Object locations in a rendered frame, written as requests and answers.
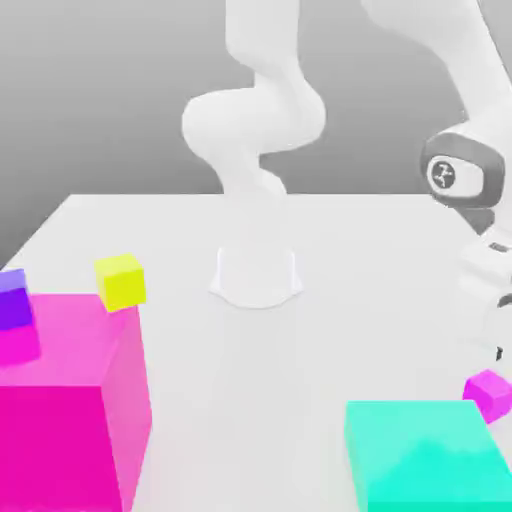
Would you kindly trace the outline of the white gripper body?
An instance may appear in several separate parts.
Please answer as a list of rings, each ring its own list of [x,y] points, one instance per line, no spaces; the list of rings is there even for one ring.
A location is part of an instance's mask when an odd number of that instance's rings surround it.
[[[496,362],[512,345],[512,281],[483,274],[480,296],[481,338]]]

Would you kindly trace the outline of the small magenta cube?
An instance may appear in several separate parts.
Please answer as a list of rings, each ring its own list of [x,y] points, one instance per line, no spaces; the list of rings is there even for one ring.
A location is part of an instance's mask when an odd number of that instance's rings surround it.
[[[472,400],[484,421],[491,424],[512,411],[512,384],[487,369],[466,380],[463,400]]]

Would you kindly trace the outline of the small yellow cube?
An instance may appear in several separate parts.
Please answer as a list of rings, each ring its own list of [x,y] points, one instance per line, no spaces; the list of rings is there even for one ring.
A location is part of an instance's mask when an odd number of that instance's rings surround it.
[[[133,254],[97,259],[94,270],[98,294],[109,313],[146,302],[144,270]]]

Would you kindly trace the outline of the small pink cube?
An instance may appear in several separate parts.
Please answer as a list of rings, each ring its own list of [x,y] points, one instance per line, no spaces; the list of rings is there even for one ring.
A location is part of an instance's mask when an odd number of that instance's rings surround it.
[[[39,335],[34,325],[0,331],[0,367],[24,364],[40,355]]]

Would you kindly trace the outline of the small purple cube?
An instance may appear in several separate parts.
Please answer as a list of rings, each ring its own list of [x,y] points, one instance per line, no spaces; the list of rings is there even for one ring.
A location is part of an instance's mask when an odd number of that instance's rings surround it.
[[[0,272],[0,331],[33,324],[23,269]]]

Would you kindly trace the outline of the large turquoise box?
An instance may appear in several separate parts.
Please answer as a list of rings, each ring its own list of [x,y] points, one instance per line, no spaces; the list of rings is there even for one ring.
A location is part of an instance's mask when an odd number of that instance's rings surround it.
[[[350,401],[358,512],[512,512],[512,473],[471,401]]]

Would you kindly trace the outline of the large pink box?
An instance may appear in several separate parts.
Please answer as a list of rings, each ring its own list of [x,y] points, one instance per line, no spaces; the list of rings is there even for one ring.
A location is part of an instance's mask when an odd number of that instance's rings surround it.
[[[41,355],[0,367],[0,512],[131,512],[152,426],[139,311],[31,302]]]

